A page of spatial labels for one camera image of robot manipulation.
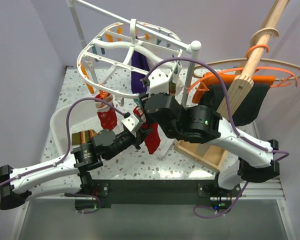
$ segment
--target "red fabric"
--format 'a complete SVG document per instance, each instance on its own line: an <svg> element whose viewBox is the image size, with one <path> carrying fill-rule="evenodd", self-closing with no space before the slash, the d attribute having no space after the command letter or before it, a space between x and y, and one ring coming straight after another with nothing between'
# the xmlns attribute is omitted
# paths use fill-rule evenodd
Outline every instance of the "red fabric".
<svg viewBox="0 0 300 240"><path fill-rule="evenodd" d="M144 115L143 111L139 106L136 106L133 110L133 113L138 117L142 117ZM142 124L141 129L148 129L148 124L145 122ZM160 137L158 134L158 124L154 123L150 126L152 132L148 136L146 136L144 143L146 148L148 149L149 154L154 154L154 152L158 149L160 145Z"/></svg>
<svg viewBox="0 0 300 240"><path fill-rule="evenodd" d="M97 114L103 129L113 130L117 126L118 119L113 108L110 108L109 111L98 111Z"/></svg>
<svg viewBox="0 0 300 240"><path fill-rule="evenodd" d="M97 99L101 99L100 94L98 94L95 97ZM109 93L108 93L108 96L104 100L113 106L113 103L112 103L113 98ZM100 110L97 111L97 114L100 119L101 127L103 129L113 130L118 124L116 111L109 106L105 106L104 104L102 104L100 106L101 106L101 108L98 108Z"/></svg>

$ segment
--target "terrazzo table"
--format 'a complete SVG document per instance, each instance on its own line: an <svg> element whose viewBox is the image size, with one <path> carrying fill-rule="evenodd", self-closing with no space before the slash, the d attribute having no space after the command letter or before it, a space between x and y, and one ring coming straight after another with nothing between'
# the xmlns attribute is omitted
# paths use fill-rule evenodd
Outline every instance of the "terrazzo table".
<svg viewBox="0 0 300 240"><path fill-rule="evenodd" d="M107 69L96 69L98 78L104 78L107 75ZM206 70L199 70L198 73L204 74ZM186 69L182 69L180 79L182 82L186 78ZM112 89L117 89L125 93L131 93L130 72L126 70L118 70L111 79L106 83ZM190 93L188 104L191 104L191 99L194 90ZM63 86L59 95L59 100L56 109L60 109L72 104L74 101L91 96L83 79L80 77L76 69L67 69L64 77ZM180 102L181 94L176 96ZM125 99L124 106L119 106L114 102L114 105L122 112L132 112L136 106L132 99ZM248 134L256 137L256 129L254 124L250 124L240 128ZM215 172L196 163L190 158L174 150L176 140L170 146L162 159L155 155L149 155L144 144L140 150L133 146L129 147L124 152L120 153L113 159L105 161L103 167L92 170L91 176L93 179L118 179L118 180L212 180L215 178ZM54 143L51 131L49 132L46 141L41 162L48 161L58 157L58 151ZM227 168L238 159L232 153L228 153L223 169Z"/></svg>

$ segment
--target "white drying rack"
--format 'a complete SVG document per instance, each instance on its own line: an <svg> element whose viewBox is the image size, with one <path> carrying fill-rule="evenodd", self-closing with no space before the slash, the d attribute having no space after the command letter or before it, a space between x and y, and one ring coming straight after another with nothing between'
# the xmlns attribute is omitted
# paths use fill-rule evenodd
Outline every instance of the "white drying rack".
<svg viewBox="0 0 300 240"><path fill-rule="evenodd" d="M133 67L133 66L129 65L129 61L131 60L134 50L143 54L147 58L148 61L151 61L154 64L160 62L162 59L159 58L152 51L147 49L147 47L150 47L150 48L153 48L153 49L156 49L159 51L166 51L166 52L168 51L169 53L171 53L172 55L175 55L176 57L179 57L183 51L186 51L187 53L190 54L190 57L192 59L198 59L198 54L201 49L201 43L199 41L195 40L191 44L184 43L184 42L180 41L179 37L174 32L172 32L166 28L163 28L160 26L155 26L150 23L145 23L145 22L140 22L140 21L137 22L136 19L131 19L131 20L125 19L121 16L118 16L114 13L106 11L100 7L97 7L91 3L88 3L83 0L67 0L67 3L70 8L73 20L74 20L74 23L75 23L75 26L76 26L76 29L77 29L77 32L78 32L78 35L79 35L79 38L81 41L81 45L83 47L83 50L80 52L80 54L77 58L77 62L76 62L78 72L80 73L80 75L83 77L83 79L85 80L85 82L88 85L90 85L98 90L105 91L107 93L111 93L114 96L119 97L119 98L127 98L127 99L137 99L138 98L138 94L123 93L118 90L114 90L114 89L104 86L104 84L109 80L111 75L114 74L117 67L128 69L130 71L138 72L138 73L141 73L144 75L146 75L148 73L147 71L145 71L143 69L139 69L137 67ZM107 15L109 17L112 17L119 22L113 23L113 24L105 27L94 39L92 39L91 42L89 42L89 44L87 44L84 34L83 34L83 31L82 31L82 28L81 28L81 24L80 24L78 15L77 15L75 3L78 3L82 6L85 6L89 9L92 9L94 11L97 11L99 13ZM119 33L110 31L111 29L117 28L118 26L123 25L123 24L129 25L129 36L125 36L123 34L119 34ZM147 42L144 39L145 37L140 37L139 39L136 39L136 33L135 33L136 30L141 30L148 35L154 36L162 41L165 41L165 42L167 42L167 44L179 48L179 50L174 50L174 49L170 49L168 47L159 46L157 44ZM105 41L102 41L100 38L104 35L110 35L112 37L120 38L125 41L105 42ZM104 57L104 56L101 56L101 55L98 55L95 53L91 53L91 48L93 46L94 47L97 46L97 47L103 48L103 49L124 48L124 49L128 49L128 53L126 54L124 61L119 62L119 61L115 61L115 60L109 59L107 57ZM87 68L91 73L92 80L90 80L88 78L88 76L86 74L84 74L81 70L81 63L84 62L83 58L85 59L85 62L87 63ZM103 62L106 62L106 63L109 63L112 65L110 67L109 75L105 79L103 79L103 81L98 81L98 79L97 79L97 76L94 71L94 59L96 59L98 61L103 61ZM181 65L177 61L167 62L163 66L170 69L168 79L172 79L172 80L174 80L174 77L175 77L175 76L173 76L173 73L175 72L175 70L177 70L177 72L179 74L179 72L180 72L179 69L181 69ZM185 84L184 84L184 90L182 93L182 100L181 100L181 104L183 106L186 106L186 103L187 103L187 98L188 98L187 89L189 88L189 86L191 84L192 72L194 71L194 67L195 67L194 63L190 63L188 66L186 80L185 80Z"/></svg>

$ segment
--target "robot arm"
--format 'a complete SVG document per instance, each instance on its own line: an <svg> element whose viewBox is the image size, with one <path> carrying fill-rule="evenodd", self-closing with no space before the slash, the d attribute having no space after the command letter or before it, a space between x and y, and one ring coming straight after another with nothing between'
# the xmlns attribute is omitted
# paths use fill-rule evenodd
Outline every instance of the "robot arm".
<svg viewBox="0 0 300 240"><path fill-rule="evenodd" d="M209 143L239 156L240 161L216 176L214 188L231 190L244 180L261 183L279 175L279 163L273 161L273 145L239 130L241 137L248 138L268 151L248 144L233 133L226 119L212 109L203 105L184 108L166 93L143 94L140 101L148 125L158 123L168 138L190 143ZM134 114L126 117L122 123L123 132L115 135L113 131L100 131L88 143L74 148L61 164L55 163L62 156L25 168L2 166L0 183L16 179L0 187L0 209L12 209L44 195L90 194L93 186L89 171L103 166L103 160L112 159L129 146L139 149L151 131L142 130L143 122ZM19 177L26 171L51 164L55 166Z"/></svg>
<svg viewBox="0 0 300 240"><path fill-rule="evenodd" d="M216 111L203 105L184 108L165 93L150 98L144 95L141 101L147 116L161 126L168 138L209 143L239 157L239 161L216 175L218 188L232 190L242 181L262 183L280 174L279 163L273 160L272 152L278 150L276 140L262 141L237 129L238 136L231 124ZM267 151L247 143L243 137Z"/></svg>

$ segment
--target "wooden tray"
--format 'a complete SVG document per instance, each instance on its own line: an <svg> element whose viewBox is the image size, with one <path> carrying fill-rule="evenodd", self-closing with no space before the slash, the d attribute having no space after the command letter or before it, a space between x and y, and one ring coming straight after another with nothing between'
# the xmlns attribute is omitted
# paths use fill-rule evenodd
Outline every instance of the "wooden tray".
<svg viewBox="0 0 300 240"><path fill-rule="evenodd" d="M220 171L228 152L219 147L210 147L204 156L199 156L196 154L197 146L197 143L190 143L188 141L181 140L175 144L174 149L178 153L195 160L212 171Z"/></svg>

